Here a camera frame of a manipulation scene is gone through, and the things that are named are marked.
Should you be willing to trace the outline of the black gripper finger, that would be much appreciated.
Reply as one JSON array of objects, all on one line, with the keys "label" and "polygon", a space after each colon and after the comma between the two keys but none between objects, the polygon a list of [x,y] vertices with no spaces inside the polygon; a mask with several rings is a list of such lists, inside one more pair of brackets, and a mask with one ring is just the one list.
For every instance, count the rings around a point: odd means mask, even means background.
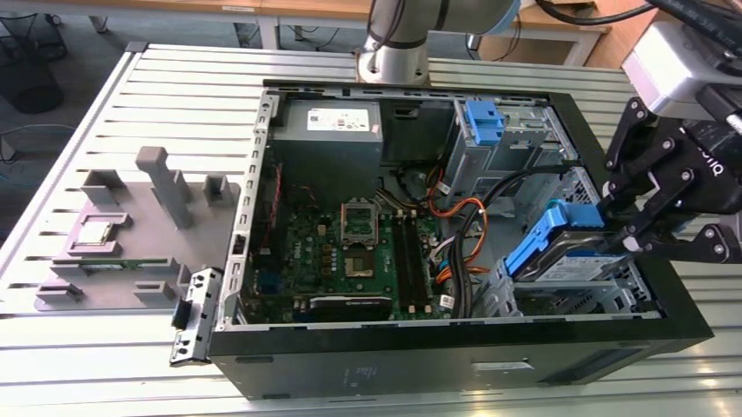
[{"label": "black gripper finger", "polygon": [[689,235],[690,221],[681,216],[645,219],[638,216],[620,234],[628,252],[670,261],[741,263],[741,213],[724,215]]},{"label": "black gripper finger", "polygon": [[609,180],[600,210],[625,211],[644,195],[650,213],[693,213],[696,193],[696,138],[678,119],[650,112],[630,99],[605,155]]}]

